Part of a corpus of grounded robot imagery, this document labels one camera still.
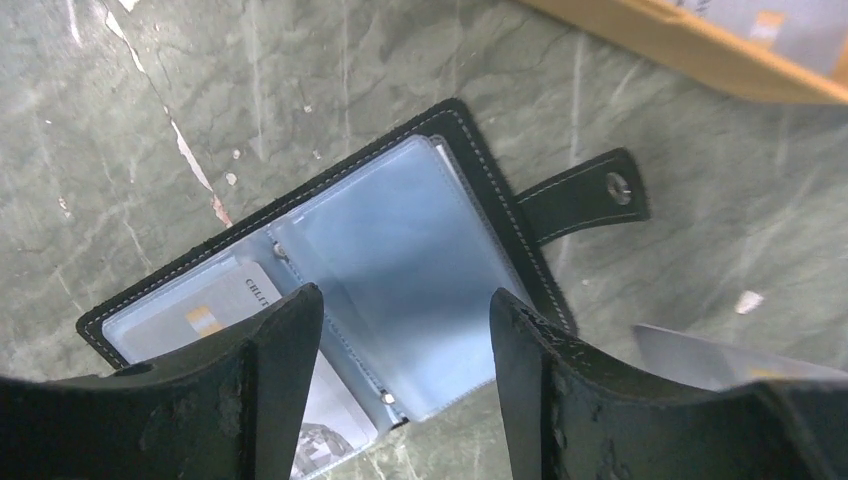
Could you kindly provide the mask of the black leather card holder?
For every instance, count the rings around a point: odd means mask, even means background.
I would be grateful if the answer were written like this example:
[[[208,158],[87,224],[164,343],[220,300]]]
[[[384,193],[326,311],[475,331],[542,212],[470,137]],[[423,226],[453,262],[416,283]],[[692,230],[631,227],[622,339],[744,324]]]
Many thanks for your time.
[[[212,267],[255,261],[283,297],[316,285],[324,300],[319,352],[378,429],[344,462],[494,380],[489,315],[498,289],[575,332],[542,247],[649,216],[642,175],[624,148],[514,192],[467,105],[449,98],[93,308],[76,327],[120,368],[132,364],[104,337],[103,323]]]

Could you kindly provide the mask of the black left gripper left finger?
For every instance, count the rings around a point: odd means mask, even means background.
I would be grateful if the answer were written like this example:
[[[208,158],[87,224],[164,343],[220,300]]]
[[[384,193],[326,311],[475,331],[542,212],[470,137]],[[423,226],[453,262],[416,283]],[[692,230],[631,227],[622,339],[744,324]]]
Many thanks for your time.
[[[110,376],[1,382],[5,479],[286,479],[323,323],[312,284]]]

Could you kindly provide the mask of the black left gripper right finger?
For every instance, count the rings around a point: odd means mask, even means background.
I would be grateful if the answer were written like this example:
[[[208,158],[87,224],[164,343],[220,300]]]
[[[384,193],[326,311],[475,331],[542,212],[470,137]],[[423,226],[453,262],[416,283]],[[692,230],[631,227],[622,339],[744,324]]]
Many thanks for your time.
[[[608,355],[504,289],[490,330],[516,479],[847,475],[843,380],[687,386]]]

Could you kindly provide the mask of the orange oval tray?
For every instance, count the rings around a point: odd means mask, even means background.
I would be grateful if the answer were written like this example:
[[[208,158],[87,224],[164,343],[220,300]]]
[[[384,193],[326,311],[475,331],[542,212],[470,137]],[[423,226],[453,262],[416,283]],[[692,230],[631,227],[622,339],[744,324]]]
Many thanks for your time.
[[[847,102],[847,60],[837,75],[815,73],[674,6],[674,1],[532,1],[579,27],[724,93],[752,101]]]

